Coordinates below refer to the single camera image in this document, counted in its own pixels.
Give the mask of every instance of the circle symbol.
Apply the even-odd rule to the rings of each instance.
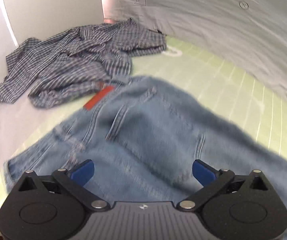
[[[48,203],[31,203],[20,210],[21,219],[33,225],[49,222],[56,215],[56,207]]]
[[[240,5],[240,7],[241,7],[243,10],[248,10],[248,9],[249,9],[249,5],[248,5],[245,1],[239,2],[239,5]]]
[[[265,207],[250,201],[234,204],[230,207],[229,212],[235,220],[245,224],[259,223],[267,216]]]
[[[146,205],[146,204],[143,204],[143,205],[141,205],[141,206],[139,206],[139,208],[141,208],[141,209],[147,209],[148,208],[148,206]]]

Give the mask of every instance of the jeans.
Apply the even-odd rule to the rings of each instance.
[[[287,207],[287,161],[253,142],[187,93],[150,77],[120,77],[92,109],[81,109],[5,163],[10,190],[25,170],[49,175],[92,159],[85,188],[110,202],[175,203],[201,188],[192,163],[264,172]]]

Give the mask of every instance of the gray fabric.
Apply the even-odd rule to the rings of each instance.
[[[99,91],[114,74],[130,74],[132,56],[163,50],[165,36],[132,19],[72,28],[45,41],[30,38],[6,57],[9,74],[0,84],[0,101],[14,103],[40,79],[29,99],[37,107],[56,106]]]
[[[106,18],[150,29],[232,61],[287,99],[287,0],[103,0]]]

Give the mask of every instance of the jeans seam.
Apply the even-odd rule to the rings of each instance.
[[[199,136],[199,140],[197,142],[197,147],[196,147],[196,159],[200,159],[201,157],[201,151],[205,142],[205,134],[202,133]]]
[[[80,142],[78,138],[69,135],[67,132],[64,132],[64,129],[61,126],[55,127],[54,131],[58,136],[62,138],[63,142],[69,144],[72,148],[78,148],[80,151],[85,149],[83,142]]]
[[[169,112],[173,115],[175,115],[176,117],[178,117],[183,123],[185,123],[189,129],[192,129],[192,125],[191,123],[189,123],[186,118],[182,117],[181,114],[178,113],[177,108],[175,108],[173,105],[171,105],[165,98],[165,96],[163,94],[160,95],[161,96],[161,100],[166,104],[165,107],[167,107],[169,109]]]
[[[46,150],[44,151],[38,151],[40,153],[40,155],[37,157],[37,159],[34,161],[34,163],[32,165],[29,165],[28,168],[26,168],[26,170],[31,170],[33,168],[34,165],[36,165],[36,163],[40,160],[40,158],[44,155],[44,153],[49,150],[50,148],[52,147],[52,145],[48,144],[48,147],[46,148]],[[4,169],[4,174],[5,174],[5,179],[6,179],[6,184],[7,184],[7,179],[8,181],[10,180],[11,182],[11,188],[14,186],[16,180],[13,178],[10,170],[9,170],[9,162],[10,160],[7,160],[4,165],[3,165],[3,169]]]
[[[123,93],[124,91],[121,90],[120,91],[120,87],[122,86],[122,84],[119,84],[115,91],[113,91],[112,93],[108,94],[106,97],[104,97],[100,102],[99,104],[96,106],[96,108],[94,109],[93,113],[92,113],[92,117],[91,117],[91,120],[90,120],[90,125],[89,125],[89,128],[84,136],[84,138],[82,139],[82,143],[84,145],[87,145],[90,141],[91,141],[91,138],[93,136],[93,131],[94,131],[94,128],[96,126],[96,122],[97,122],[97,118],[98,118],[98,115],[101,111],[101,109],[109,102],[111,101],[112,99],[114,99],[115,97],[119,96],[121,93]]]
[[[138,100],[135,100],[135,102],[133,102],[130,105],[127,104],[123,104],[122,107],[118,110],[113,123],[110,127],[109,132],[106,135],[106,140],[114,140],[117,136],[117,134],[120,131],[121,125],[123,123],[123,120],[126,117],[127,112],[133,108],[134,106],[136,106],[137,104],[143,104],[146,101],[148,101],[149,99],[151,99],[155,94],[157,93],[157,90],[155,87],[146,90],[143,95],[141,95],[139,97]]]

